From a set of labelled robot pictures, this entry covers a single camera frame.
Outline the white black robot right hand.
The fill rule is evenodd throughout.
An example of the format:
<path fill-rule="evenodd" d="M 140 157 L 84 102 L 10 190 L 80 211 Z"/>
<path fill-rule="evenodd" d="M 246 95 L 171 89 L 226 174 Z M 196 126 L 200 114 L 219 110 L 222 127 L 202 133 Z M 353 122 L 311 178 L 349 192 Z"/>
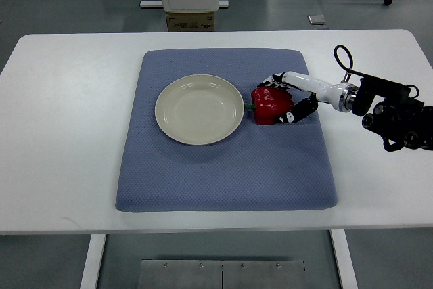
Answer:
<path fill-rule="evenodd" d="M 294 100 L 294 107 L 279 118 L 276 124 L 297 123 L 318 109 L 320 103 L 330 104 L 339 112 L 350 111 L 350 100 L 356 97 L 358 87 L 342 82 L 330 84 L 297 72 L 273 74 L 257 87 L 273 87 L 286 90 Z"/>

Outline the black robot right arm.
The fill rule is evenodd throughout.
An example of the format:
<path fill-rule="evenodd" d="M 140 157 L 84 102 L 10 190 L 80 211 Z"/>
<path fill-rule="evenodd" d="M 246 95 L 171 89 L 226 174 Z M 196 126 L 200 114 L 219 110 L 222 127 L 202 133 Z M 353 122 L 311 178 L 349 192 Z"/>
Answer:
<path fill-rule="evenodd" d="M 340 96 L 339 108 L 360 116 L 363 128 L 379 135 L 388 152 L 403 148 L 432 150 L 432 106 L 417 99 L 417 86 L 357 72 L 344 45 L 334 48 L 334 58 L 346 72 L 344 83 L 353 74 L 360 77 L 358 87 L 350 84 Z"/>

